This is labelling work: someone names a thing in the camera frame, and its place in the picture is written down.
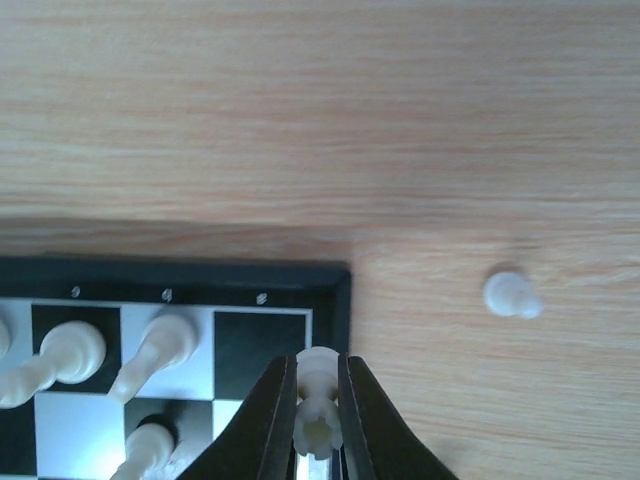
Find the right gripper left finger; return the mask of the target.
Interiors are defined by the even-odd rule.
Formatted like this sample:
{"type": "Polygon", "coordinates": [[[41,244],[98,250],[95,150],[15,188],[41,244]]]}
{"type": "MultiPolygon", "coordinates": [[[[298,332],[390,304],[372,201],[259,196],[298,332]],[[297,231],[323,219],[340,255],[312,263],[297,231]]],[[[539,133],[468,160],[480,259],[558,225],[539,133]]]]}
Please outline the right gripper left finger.
{"type": "Polygon", "coordinates": [[[230,423],[180,480],[284,480],[296,476],[297,361],[271,361],[230,423]]]}

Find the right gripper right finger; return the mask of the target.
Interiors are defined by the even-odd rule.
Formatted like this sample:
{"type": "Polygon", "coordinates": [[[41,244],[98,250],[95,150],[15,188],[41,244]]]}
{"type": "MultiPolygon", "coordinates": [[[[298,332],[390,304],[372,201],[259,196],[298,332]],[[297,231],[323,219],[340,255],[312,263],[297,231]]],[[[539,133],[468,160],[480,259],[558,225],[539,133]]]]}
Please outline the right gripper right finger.
{"type": "Polygon", "coordinates": [[[359,356],[338,358],[338,410],[344,479],[456,478],[412,432],[359,356]]]}

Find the white rook piece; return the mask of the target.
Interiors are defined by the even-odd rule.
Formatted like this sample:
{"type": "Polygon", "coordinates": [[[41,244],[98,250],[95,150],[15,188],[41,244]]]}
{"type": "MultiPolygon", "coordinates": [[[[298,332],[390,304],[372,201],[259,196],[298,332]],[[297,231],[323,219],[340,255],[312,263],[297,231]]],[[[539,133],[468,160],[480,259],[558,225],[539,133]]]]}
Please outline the white rook piece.
{"type": "Polygon", "coordinates": [[[297,395],[293,444],[301,456],[329,459],[343,445],[338,399],[339,354],[314,346],[302,350],[297,360],[297,395]]]}

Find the white bishop piece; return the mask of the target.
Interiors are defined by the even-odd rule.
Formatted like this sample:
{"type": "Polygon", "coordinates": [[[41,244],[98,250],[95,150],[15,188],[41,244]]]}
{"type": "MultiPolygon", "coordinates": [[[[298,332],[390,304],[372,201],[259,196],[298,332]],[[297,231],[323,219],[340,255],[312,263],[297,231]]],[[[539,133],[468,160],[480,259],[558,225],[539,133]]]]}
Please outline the white bishop piece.
{"type": "Polygon", "coordinates": [[[198,344],[198,331],[191,320],[173,313],[156,316],[144,330],[136,354],[120,368],[107,396],[126,404],[154,374],[187,362],[198,344]]]}

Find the white pawn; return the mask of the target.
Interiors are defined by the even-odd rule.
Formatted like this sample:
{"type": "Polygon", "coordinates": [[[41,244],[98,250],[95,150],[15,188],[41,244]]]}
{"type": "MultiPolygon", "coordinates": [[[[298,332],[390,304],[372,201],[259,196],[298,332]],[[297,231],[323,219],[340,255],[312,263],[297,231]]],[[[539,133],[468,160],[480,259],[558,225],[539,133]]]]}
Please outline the white pawn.
{"type": "Polygon", "coordinates": [[[488,310],[500,317],[531,320],[543,311],[541,299],[527,279],[516,272],[502,271],[491,275],[483,286],[483,299],[488,310]]]}
{"type": "Polygon", "coordinates": [[[125,442],[125,461],[111,480],[143,479],[147,473],[163,468],[175,449],[170,431],[158,423],[146,423],[136,428],[125,442]]]}

